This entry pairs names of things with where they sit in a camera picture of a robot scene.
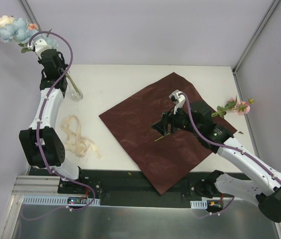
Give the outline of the peach rose flower stem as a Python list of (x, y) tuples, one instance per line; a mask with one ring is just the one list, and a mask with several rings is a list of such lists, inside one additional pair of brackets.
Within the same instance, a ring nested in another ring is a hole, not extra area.
[(35, 24), (35, 23), (29, 23), (28, 24), (28, 29), (29, 30), (39, 30), (39, 26), (37, 25), (37, 24)]

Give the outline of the cream ribbon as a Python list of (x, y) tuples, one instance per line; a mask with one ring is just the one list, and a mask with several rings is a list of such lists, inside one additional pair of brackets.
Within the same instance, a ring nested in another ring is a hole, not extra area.
[(67, 151), (74, 153), (79, 158), (83, 158), (91, 149), (98, 159), (103, 158), (95, 142), (82, 136), (82, 126), (77, 116), (71, 115), (64, 118), (61, 130), (67, 135), (64, 144)]

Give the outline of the blue hydrangea flower stem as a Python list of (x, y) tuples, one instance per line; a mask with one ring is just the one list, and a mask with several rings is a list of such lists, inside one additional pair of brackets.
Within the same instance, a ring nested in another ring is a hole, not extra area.
[(12, 24), (7, 24), (5, 27), (0, 28), (0, 39), (3, 42), (15, 42), (25, 52), (29, 51), (27, 45), (33, 35), (34, 31), (28, 29), (28, 21), (23, 18), (18, 18)]

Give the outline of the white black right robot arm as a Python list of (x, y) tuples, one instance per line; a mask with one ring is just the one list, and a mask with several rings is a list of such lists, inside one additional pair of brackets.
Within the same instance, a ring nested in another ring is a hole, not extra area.
[(225, 127), (214, 123), (207, 103), (191, 103), (187, 112), (182, 104), (177, 104), (163, 112), (151, 127), (162, 136), (179, 129), (193, 133), (203, 147), (228, 160), (248, 177), (241, 180), (215, 170), (198, 183), (197, 194), (207, 198), (230, 194), (252, 203), (269, 220), (281, 222), (281, 173), (249, 152)]

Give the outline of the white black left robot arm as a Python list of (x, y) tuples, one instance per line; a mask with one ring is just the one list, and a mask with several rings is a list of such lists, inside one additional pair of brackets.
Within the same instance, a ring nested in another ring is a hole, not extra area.
[(64, 181), (71, 179), (69, 188), (76, 194), (86, 189), (86, 181), (79, 177), (79, 167), (65, 156), (65, 147), (55, 132), (57, 114), (67, 90), (63, 54), (47, 49), (40, 54), (38, 63), (43, 66), (40, 82), (40, 103), (29, 129), (19, 133), (19, 140), (30, 166), (57, 172)]

